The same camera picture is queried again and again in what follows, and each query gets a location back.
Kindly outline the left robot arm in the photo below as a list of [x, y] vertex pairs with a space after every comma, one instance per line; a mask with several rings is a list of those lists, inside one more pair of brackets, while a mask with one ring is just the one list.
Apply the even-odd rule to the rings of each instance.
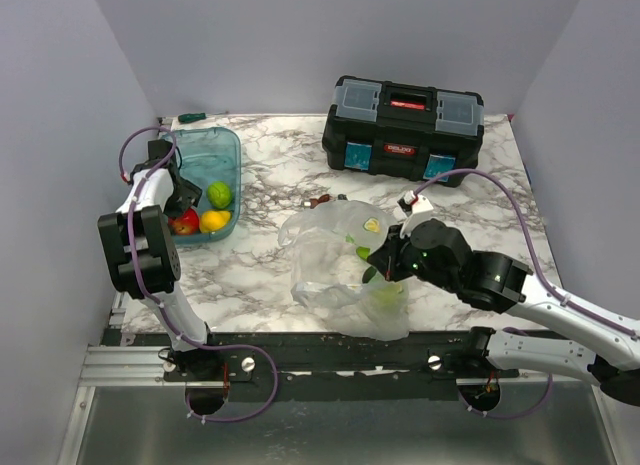
[[117, 291], [146, 305], [164, 327], [171, 345], [161, 359], [169, 374], [184, 381], [219, 380], [223, 360], [180, 287], [169, 227], [199, 202], [201, 189], [181, 177], [174, 139], [152, 140], [147, 149], [148, 159], [122, 175], [131, 186], [123, 205], [97, 222], [109, 275]]

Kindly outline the translucent plastic bag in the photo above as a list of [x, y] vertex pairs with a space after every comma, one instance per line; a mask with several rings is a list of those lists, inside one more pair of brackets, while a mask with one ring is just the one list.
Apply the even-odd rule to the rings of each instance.
[[388, 282], [382, 275], [361, 282], [367, 258], [384, 242], [393, 218], [361, 201], [335, 200], [289, 217], [278, 244], [292, 266], [291, 296], [325, 328], [352, 337], [393, 341], [409, 334], [408, 287], [401, 307], [380, 309], [371, 291]]

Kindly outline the yellow fake lemon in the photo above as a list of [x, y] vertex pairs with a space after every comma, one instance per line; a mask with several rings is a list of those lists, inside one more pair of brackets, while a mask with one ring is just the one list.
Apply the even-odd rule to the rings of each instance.
[[215, 233], [224, 229], [232, 219], [232, 213], [227, 210], [209, 210], [199, 218], [199, 230], [203, 234]]

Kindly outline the red fake apple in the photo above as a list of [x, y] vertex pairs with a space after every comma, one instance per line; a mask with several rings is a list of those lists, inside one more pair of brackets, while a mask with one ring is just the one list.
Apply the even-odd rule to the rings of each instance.
[[189, 208], [178, 218], [170, 218], [168, 223], [174, 235], [189, 236], [200, 232], [200, 217], [194, 208]]

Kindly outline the green fake lime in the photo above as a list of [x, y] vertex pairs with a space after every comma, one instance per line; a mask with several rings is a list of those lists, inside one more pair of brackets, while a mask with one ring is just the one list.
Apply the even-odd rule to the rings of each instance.
[[211, 183], [206, 190], [206, 195], [209, 203], [215, 209], [225, 209], [233, 201], [231, 188], [222, 181]]

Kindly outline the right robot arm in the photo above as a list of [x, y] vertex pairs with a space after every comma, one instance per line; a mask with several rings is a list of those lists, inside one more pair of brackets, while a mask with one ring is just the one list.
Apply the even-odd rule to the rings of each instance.
[[557, 338], [476, 331], [460, 352], [469, 375], [526, 369], [597, 386], [627, 405], [639, 403], [639, 322], [546, 285], [526, 264], [502, 253], [473, 250], [456, 228], [430, 219], [409, 234], [389, 228], [368, 263], [392, 282], [415, 277], [479, 310], [508, 314], [555, 333]]

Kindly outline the dark green fake avocado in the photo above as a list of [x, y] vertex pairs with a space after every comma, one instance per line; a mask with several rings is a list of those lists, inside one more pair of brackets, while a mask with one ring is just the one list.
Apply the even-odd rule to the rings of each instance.
[[362, 275], [361, 282], [363, 284], [368, 284], [376, 276], [377, 273], [378, 271], [376, 270], [375, 267], [367, 268]]

